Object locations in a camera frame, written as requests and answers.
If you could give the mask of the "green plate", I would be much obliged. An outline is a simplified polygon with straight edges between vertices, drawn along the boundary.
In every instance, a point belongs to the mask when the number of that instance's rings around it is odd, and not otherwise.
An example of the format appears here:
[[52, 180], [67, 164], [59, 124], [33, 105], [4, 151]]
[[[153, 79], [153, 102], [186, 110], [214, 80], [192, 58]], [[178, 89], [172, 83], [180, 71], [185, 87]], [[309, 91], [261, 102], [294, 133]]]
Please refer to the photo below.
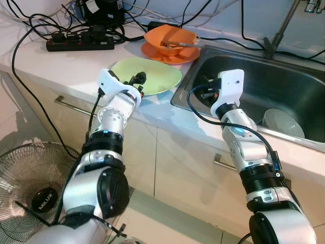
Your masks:
[[133, 84], [142, 88], [145, 96], [158, 95], [176, 86], [182, 79], [180, 70], [151, 59], [130, 56], [119, 60], [111, 67], [111, 71], [122, 83], [129, 83], [137, 74], [144, 72], [146, 81], [143, 84]]

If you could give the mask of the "white bowl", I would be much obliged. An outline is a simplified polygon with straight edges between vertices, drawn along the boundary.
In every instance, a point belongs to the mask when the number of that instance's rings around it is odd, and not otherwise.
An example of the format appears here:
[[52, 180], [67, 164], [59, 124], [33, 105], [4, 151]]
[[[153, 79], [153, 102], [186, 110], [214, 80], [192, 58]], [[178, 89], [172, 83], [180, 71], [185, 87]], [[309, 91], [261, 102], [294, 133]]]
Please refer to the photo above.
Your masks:
[[283, 133], [297, 138], [305, 138], [301, 125], [290, 114], [279, 109], [268, 109], [263, 114], [263, 126], [274, 132]]

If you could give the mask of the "metal spoon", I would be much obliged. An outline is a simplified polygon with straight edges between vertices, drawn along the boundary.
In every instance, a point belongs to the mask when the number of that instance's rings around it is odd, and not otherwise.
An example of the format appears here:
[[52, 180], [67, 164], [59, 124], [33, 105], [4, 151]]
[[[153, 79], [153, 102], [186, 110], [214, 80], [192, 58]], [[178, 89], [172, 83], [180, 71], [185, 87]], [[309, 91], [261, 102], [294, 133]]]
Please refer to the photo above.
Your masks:
[[172, 49], [172, 48], [176, 48], [176, 47], [201, 47], [198, 44], [173, 42], [170, 40], [162, 40], [161, 46], [167, 47], [168, 49]]

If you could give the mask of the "orange bowl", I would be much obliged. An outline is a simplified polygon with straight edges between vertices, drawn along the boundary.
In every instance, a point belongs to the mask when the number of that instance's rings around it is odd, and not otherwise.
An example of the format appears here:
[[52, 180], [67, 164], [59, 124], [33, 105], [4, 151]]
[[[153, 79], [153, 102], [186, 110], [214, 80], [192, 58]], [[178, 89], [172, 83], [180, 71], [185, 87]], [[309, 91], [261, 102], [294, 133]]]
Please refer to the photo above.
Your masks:
[[191, 31], [168, 24], [157, 26], [144, 35], [144, 39], [149, 46], [152, 46], [156, 52], [164, 56], [176, 56], [185, 49], [185, 47], [177, 45], [167, 46], [164, 42], [195, 44], [197, 37], [198, 36]]

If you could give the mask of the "black power strip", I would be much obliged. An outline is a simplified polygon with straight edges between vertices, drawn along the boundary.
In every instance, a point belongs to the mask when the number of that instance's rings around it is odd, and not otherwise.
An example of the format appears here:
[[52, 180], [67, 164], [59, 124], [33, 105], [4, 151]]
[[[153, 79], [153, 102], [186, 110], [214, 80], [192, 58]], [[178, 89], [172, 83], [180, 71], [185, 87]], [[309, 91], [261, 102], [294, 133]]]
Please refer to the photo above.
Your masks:
[[114, 47], [112, 37], [107, 35], [95, 37], [90, 31], [69, 35], [55, 33], [46, 42], [46, 50], [50, 52], [113, 50]]

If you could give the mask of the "stainless steel sink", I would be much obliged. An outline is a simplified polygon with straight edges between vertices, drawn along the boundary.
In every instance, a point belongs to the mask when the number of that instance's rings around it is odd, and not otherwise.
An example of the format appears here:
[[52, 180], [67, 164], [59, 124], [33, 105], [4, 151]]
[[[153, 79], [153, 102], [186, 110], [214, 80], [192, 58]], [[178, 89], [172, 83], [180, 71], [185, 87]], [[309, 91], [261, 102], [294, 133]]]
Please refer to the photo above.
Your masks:
[[[170, 100], [171, 104], [189, 110], [186, 98], [190, 89], [207, 83], [219, 72], [237, 68], [245, 73], [239, 106], [258, 124], [260, 133], [321, 152], [325, 150], [324, 72], [318, 69], [262, 58], [248, 51], [204, 46]], [[268, 109], [288, 113], [299, 123], [304, 136], [263, 127], [263, 114]]]

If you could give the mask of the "black charger box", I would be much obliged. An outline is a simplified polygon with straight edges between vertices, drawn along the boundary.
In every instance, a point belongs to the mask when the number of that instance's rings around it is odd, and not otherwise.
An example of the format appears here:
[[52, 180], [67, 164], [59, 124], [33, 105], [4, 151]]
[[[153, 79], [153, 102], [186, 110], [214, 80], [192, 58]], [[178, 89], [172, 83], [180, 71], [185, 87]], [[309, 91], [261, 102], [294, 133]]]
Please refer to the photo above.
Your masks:
[[81, 0], [83, 18], [90, 25], [123, 25], [123, 0]]

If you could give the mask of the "metal sink faucet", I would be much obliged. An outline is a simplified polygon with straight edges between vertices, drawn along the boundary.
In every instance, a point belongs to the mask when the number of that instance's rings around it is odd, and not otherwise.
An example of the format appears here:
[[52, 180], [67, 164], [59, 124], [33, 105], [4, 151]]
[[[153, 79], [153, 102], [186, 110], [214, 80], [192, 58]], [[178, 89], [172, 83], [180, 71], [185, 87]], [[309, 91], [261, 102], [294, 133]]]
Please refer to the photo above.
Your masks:
[[285, 30], [288, 27], [292, 17], [294, 16], [294, 13], [298, 9], [300, 2], [307, 2], [306, 9], [304, 10], [307, 13], [320, 14], [323, 11], [323, 9], [321, 8], [322, 0], [293, 0], [292, 5], [289, 8], [289, 11], [286, 14], [283, 23], [279, 27], [278, 32], [274, 35], [274, 37], [271, 40], [269, 40], [266, 37], [263, 39], [262, 48], [263, 48], [263, 56], [265, 58], [273, 59], [274, 55], [280, 54], [280, 55], [299, 58], [302, 60], [317, 62], [315, 58], [325, 52], [325, 49], [323, 49], [323, 51], [320, 51], [317, 54], [312, 56], [299, 56], [287, 51], [278, 51], [279, 44], [281, 44], [281, 41], [285, 36]]

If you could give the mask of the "metal floor fan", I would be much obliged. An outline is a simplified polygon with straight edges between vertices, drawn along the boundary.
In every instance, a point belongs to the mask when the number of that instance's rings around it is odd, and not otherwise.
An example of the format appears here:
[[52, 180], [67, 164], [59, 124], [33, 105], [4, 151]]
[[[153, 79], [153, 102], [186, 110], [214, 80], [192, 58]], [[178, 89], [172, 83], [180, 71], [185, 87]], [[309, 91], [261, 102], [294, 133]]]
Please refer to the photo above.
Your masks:
[[57, 142], [35, 142], [0, 156], [0, 244], [25, 244], [55, 222], [63, 184], [79, 152]]

